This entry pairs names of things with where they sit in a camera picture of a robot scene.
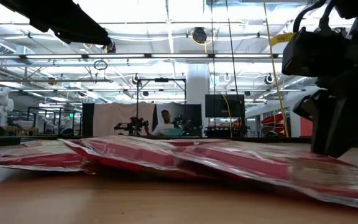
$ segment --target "ceiling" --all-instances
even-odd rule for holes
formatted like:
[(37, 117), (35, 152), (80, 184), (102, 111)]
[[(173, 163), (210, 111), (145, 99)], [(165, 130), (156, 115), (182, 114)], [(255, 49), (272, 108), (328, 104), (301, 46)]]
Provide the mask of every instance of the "ceiling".
[[(214, 1), (211, 17), (211, 0), (76, 0), (81, 8), (105, 28), (117, 47), (117, 54), (266, 54), (270, 53), (266, 15), (263, 1), (228, 0), (228, 12), (224, 1)], [(266, 3), (267, 22), (270, 36), (291, 32), (292, 20), (306, 6), (305, 0), (268, 0)], [(317, 27), (324, 8), (307, 13), (301, 25), (308, 30)], [(330, 26), (349, 29), (353, 20), (339, 18), (333, 11)], [(204, 27), (210, 44), (198, 45), (191, 38), (195, 27)], [(64, 44), (53, 32), (42, 33), (29, 25), (29, 20), (0, 5), (0, 43), (16, 50), (16, 54), (104, 54), (104, 49), (86, 43)], [(274, 54), (282, 54), (286, 43), (273, 46)], [(77, 82), (19, 83), (15, 89), (69, 90), (98, 89), (114, 91), (93, 91), (78, 94), (75, 91), (37, 92), (31, 96), (39, 100), (57, 102), (59, 96), (70, 101), (95, 100), (99, 102), (135, 101), (136, 87), (132, 84), (135, 74), (141, 78), (186, 78), (189, 63), (208, 64), (211, 91), (232, 92), (235, 88), (234, 69), (231, 58), (110, 58), (103, 59), (107, 69), (98, 71), (94, 63), (99, 59), (32, 59), (26, 63), (14, 59), (0, 60), (0, 80), (77, 80)], [(300, 77), (280, 73), (280, 58), (275, 59), (278, 84), (282, 88), (302, 88)], [(271, 89), (264, 78), (273, 73), (269, 55), (252, 58), (237, 58), (235, 61), (238, 89)], [(97, 83), (79, 82), (98, 78)], [(144, 90), (170, 89), (171, 91), (150, 91), (149, 96), (140, 95), (141, 100), (155, 102), (182, 101), (184, 92), (180, 82), (150, 82)], [(263, 98), (266, 93), (252, 92), (249, 98)]]

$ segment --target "white pillar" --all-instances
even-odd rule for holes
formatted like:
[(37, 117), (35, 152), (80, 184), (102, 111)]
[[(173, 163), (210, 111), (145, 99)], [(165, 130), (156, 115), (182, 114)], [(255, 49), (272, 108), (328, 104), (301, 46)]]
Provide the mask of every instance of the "white pillar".
[(201, 104), (203, 127), (208, 125), (205, 117), (205, 95), (209, 94), (209, 69), (207, 64), (189, 64), (186, 81), (188, 104)]

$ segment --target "table surface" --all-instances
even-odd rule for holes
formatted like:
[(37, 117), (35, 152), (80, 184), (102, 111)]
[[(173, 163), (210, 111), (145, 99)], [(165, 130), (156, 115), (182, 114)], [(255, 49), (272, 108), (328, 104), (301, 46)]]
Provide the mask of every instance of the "table surface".
[(356, 208), (219, 184), (0, 168), (0, 223), (355, 222)]

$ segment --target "person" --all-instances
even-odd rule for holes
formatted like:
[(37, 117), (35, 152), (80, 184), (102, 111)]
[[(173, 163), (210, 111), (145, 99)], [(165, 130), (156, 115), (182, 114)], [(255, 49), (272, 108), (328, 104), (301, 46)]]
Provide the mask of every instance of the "person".
[(171, 123), (171, 114), (169, 113), (169, 111), (167, 110), (161, 111), (161, 116), (164, 122), (162, 124), (158, 124), (155, 127), (153, 133), (150, 134), (148, 126), (144, 128), (147, 135), (161, 136), (164, 135), (165, 129), (175, 128), (175, 126)]

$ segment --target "computer monitor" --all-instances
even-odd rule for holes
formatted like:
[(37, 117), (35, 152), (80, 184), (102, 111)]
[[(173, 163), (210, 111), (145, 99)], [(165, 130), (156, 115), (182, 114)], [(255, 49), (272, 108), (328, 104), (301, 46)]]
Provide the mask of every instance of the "computer monitor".
[[(245, 113), (244, 95), (224, 95), (232, 118), (242, 118)], [(205, 116), (207, 118), (228, 118), (229, 110), (222, 95), (205, 95)]]

